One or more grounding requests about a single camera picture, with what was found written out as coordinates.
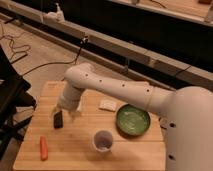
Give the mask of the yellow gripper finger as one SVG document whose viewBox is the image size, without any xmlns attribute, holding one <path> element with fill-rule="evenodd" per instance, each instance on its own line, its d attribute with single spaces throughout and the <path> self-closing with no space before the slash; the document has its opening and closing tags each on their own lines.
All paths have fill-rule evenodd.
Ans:
<svg viewBox="0 0 213 171">
<path fill-rule="evenodd" d="M 81 116 L 81 112 L 80 111 L 71 111 L 71 112 L 69 112 L 69 115 L 72 119 L 75 119 L 76 117 Z"/>
<path fill-rule="evenodd" d="M 51 112 L 51 116 L 53 116 L 54 117 L 54 115 L 55 114 L 57 114 L 57 113 L 59 113 L 59 112 L 61 112 L 62 111 L 62 109 L 60 108 L 60 107 L 54 107 L 53 109 L 52 109 L 52 112 Z"/>
</svg>

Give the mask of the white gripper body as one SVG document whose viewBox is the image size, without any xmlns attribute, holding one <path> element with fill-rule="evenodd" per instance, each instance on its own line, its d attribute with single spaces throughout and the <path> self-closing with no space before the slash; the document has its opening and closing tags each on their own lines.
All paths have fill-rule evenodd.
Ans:
<svg viewBox="0 0 213 171">
<path fill-rule="evenodd" d="M 80 88 L 66 84 L 59 96 L 57 106 L 69 112 L 76 111 L 79 106 L 81 96 L 82 90 Z"/>
</svg>

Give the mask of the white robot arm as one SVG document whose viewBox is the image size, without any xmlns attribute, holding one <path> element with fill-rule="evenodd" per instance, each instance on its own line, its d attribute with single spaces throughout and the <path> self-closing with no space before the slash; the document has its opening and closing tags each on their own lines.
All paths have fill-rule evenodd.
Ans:
<svg viewBox="0 0 213 171">
<path fill-rule="evenodd" d="M 199 86 L 166 90 L 148 83 L 104 77 L 89 63 L 70 67 L 57 106 L 78 108 L 96 90 L 167 120 L 165 171 L 213 171 L 213 92 Z"/>
</svg>

